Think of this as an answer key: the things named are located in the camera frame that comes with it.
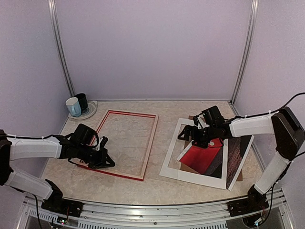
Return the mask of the right aluminium corner post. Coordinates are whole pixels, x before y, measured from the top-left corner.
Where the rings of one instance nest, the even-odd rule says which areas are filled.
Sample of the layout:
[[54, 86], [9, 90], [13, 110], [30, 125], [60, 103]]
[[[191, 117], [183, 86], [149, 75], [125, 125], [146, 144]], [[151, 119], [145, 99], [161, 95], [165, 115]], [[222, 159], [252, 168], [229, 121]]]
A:
[[247, 67], [247, 62], [248, 62], [248, 58], [249, 58], [250, 51], [251, 51], [251, 45], [252, 45], [252, 41], [253, 41], [253, 35], [254, 35], [255, 24], [256, 24], [256, 19], [257, 19], [258, 6], [259, 6], [259, 0], [252, 0], [250, 18], [249, 18], [249, 23], [248, 23], [248, 28], [247, 28], [243, 55], [241, 58], [241, 63], [239, 66], [238, 75], [237, 75], [237, 79], [235, 82], [233, 94], [232, 94], [231, 100], [230, 100], [232, 106], [234, 106], [236, 104], [237, 97], [239, 95], [239, 92], [240, 92], [240, 89], [242, 86], [242, 81], [244, 78], [245, 70]]

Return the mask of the brown cardboard backing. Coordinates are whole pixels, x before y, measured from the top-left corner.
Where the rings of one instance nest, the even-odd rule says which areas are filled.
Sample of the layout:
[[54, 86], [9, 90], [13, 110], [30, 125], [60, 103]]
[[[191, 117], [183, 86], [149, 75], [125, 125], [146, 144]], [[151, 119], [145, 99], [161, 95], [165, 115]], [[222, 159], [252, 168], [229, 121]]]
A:
[[[190, 142], [191, 142], [190, 140], [184, 142], [184, 149], [186, 149], [186, 147], [189, 145]], [[197, 171], [193, 170], [192, 168], [190, 168], [189, 166], [187, 166], [183, 163], [181, 163], [180, 170], [195, 173], [195, 174], [199, 174]], [[237, 181], [243, 181], [243, 171], [242, 170], [240, 171], [240, 173], [237, 177]]]

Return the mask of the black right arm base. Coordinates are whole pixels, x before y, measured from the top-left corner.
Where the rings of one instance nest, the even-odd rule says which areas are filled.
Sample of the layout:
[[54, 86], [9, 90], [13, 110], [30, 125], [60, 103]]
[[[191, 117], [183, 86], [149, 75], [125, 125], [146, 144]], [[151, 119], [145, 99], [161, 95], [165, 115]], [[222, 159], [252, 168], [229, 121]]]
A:
[[253, 213], [269, 208], [266, 194], [259, 193], [254, 185], [248, 190], [247, 197], [241, 200], [228, 202], [228, 210], [231, 217]]

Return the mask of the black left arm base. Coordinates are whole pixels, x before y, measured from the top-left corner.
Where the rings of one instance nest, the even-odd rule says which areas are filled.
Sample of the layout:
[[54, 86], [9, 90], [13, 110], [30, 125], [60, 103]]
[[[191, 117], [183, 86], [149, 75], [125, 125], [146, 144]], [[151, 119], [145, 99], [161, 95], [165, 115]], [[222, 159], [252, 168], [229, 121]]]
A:
[[44, 200], [41, 208], [50, 212], [59, 213], [68, 217], [79, 218], [83, 209], [83, 203], [75, 200], [61, 199], [58, 202]]

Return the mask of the red and black photo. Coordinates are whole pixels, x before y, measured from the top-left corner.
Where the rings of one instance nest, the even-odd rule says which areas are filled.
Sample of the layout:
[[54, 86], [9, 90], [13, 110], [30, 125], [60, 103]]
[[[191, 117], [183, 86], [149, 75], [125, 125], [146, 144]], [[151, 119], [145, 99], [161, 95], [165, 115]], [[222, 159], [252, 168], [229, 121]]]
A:
[[[226, 189], [229, 191], [233, 189], [237, 177], [242, 170], [253, 138], [253, 136], [248, 135], [227, 139], [228, 164]], [[223, 158], [220, 148], [223, 147], [223, 141], [219, 138], [213, 139], [207, 148], [193, 146], [190, 142], [177, 160], [197, 171], [200, 175], [220, 178]]]

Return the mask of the white photo mat border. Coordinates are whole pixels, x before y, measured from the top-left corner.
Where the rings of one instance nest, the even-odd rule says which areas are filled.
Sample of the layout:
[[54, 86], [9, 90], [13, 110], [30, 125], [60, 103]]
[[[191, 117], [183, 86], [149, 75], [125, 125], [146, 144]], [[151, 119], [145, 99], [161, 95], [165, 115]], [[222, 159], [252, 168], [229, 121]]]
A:
[[193, 183], [202, 186], [226, 189], [227, 164], [228, 164], [228, 140], [223, 141], [220, 151], [223, 153], [221, 177], [200, 175], [180, 169], [181, 162], [177, 160], [184, 150], [184, 141], [178, 139], [178, 135], [186, 125], [193, 125], [193, 120], [179, 118], [175, 127], [168, 151], [166, 153], [160, 176]]

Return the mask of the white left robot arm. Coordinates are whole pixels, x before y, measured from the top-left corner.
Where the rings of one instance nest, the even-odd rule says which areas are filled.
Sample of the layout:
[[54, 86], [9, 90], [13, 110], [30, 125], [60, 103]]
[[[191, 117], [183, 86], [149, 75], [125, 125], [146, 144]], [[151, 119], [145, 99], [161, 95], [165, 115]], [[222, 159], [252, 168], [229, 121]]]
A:
[[67, 207], [61, 190], [51, 181], [14, 169], [11, 161], [25, 158], [80, 159], [90, 169], [114, 167], [104, 147], [108, 138], [99, 138], [92, 128], [79, 124], [68, 135], [26, 137], [0, 132], [0, 184], [41, 197], [56, 212]]

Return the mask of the aluminium corner post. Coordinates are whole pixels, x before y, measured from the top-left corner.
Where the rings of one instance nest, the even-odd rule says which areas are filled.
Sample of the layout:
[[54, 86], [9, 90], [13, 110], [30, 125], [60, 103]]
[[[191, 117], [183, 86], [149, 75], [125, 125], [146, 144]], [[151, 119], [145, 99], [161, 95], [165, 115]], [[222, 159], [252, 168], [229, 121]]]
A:
[[242, 86], [242, 81], [244, 78], [245, 70], [247, 67], [247, 62], [248, 62], [248, 58], [249, 58], [250, 51], [251, 51], [251, 45], [252, 45], [252, 41], [253, 41], [253, 35], [254, 35], [255, 24], [256, 24], [256, 19], [257, 19], [258, 6], [259, 6], [259, 0], [252, 0], [250, 18], [249, 18], [249, 23], [248, 23], [248, 28], [247, 28], [243, 55], [241, 58], [241, 63], [239, 66], [238, 75], [237, 75], [237, 79], [235, 82], [233, 94], [232, 94], [231, 100], [230, 100], [232, 106], [234, 106], [236, 104], [237, 97], [239, 95], [239, 92], [240, 92], [240, 89]]
[[69, 94], [71, 97], [73, 97], [73, 96], [75, 96], [75, 90], [74, 90], [72, 79], [71, 79], [71, 76], [69, 73], [69, 69], [68, 69], [68, 65], [66, 62], [64, 49], [63, 49], [63, 44], [61, 41], [61, 33], [60, 33], [60, 27], [59, 27], [57, 11], [56, 11], [56, 1], [48, 0], [48, 7], [49, 7], [50, 18], [51, 18], [51, 26], [52, 26], [53, 34], [54, 34], [54, 38], [55, 38], [55, 44], [57, 47], [59, 60], [60, 60], [61, 67], [63, 70], [64, 79], [65, 79]]

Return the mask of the aluminium front rail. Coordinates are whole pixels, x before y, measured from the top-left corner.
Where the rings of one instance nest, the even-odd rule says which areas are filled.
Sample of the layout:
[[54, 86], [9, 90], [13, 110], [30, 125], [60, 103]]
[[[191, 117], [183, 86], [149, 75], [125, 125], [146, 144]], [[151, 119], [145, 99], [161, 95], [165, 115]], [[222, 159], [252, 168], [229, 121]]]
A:
[[26, 195], [14, 228], [44, 229], [230, 229], [244, 228], [243, 220], [252, 213], [231, 216], [229, 199], [192, 204], [123, 205], [83, 201], [79, 217], [57, 222], [61, 214], [36, 209], [35, 199]]

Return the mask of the left aluminium corner post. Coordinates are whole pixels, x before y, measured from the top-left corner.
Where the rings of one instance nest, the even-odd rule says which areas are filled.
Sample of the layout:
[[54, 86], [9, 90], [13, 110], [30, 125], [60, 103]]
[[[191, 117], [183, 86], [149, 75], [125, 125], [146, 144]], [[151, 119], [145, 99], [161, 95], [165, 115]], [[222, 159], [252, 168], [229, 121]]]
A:
[[64, 79], [65, 79], [69, 94], [71, 97], [73, 97], [73, 96], [75, 96], [75, 90], [74, 90], [72, 79], [71, 79], [71, 76], [69, 73], [69, 69], [68, 69], [68, 65], [66, 62], [64, 49], [63, 49], [63, 44], [61, 41], [61, 33], [60, 33], [60, 27], [59, 27], [57, 11], [56, 11], [56, 1], [48, 0], [48, 7], [49, 7], [50, 18], [51, 18], [51, 26], [52, 26], [53, 34], [54, 34], [54, 38], [55, 38], [55, 44], [57, 47], [59, 60], [60, 60], [61, 67], [63, 70]]

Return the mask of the light blue mug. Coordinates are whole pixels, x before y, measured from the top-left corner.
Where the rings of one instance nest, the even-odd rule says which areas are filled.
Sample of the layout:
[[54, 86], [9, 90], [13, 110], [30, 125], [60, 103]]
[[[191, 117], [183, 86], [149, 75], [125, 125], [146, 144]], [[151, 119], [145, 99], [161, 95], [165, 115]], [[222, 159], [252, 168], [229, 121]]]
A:
[[78, 98], [71, 97], [68, 100], [66, 100], [65, 105], [73, 117], [79, 117], [81, 115], [81, 107], [78, 101]]

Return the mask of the white round plate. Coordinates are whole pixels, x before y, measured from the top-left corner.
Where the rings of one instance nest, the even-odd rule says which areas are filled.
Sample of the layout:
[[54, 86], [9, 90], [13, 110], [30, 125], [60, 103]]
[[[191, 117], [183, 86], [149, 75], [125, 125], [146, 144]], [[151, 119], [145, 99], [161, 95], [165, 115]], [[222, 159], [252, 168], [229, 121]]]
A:
[[69, 118], [75, 120], [85, 120], [92, 117], [97, 111], [98, 102], [97, 101], [88, 101], [88, 107], [86, 108], [85, 112], [82, 113], [79, 117], [74, 117], [70, 113], [68, 114]]

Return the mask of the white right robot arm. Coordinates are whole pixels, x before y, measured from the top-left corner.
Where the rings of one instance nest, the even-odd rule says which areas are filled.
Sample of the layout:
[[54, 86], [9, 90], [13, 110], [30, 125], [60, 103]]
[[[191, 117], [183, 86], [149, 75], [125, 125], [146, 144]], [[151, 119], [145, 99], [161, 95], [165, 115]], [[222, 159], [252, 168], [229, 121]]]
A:
[[270, 160], [260, 178], [253, 184], [244, 200], [244, 208], [255, 211], [267, 204], [266, 194], [286, 174], [295, 158], [302, 155], [300, 149], [305, 142], [305, 129], [288, 106], [303, 92], [293, 95], [284, 105], [261, 114], [235, 116], [226, 119], [218, 106], [212, 106], [193, 117], [193, 124], [187, 125], [179, 134], [179, 140], [191, 140], [193, 146], [207, 148], [214, 139], [226, 140], [253, 135], [265, 145], [254, 146], [265, 149]]

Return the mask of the dark green mug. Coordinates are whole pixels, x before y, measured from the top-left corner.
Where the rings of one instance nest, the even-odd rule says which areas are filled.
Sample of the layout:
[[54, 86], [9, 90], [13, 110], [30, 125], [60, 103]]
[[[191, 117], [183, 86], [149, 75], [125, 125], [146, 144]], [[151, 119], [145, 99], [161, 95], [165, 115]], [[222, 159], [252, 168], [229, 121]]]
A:
[[85, 93], [79, 93], [76, 94], [75, 97], [78, 99], [80, 108], [81, 108], [81, 113], [85, 113], [86, 109], [88, 108], [88, 102], [87, 102], [87, 97]]

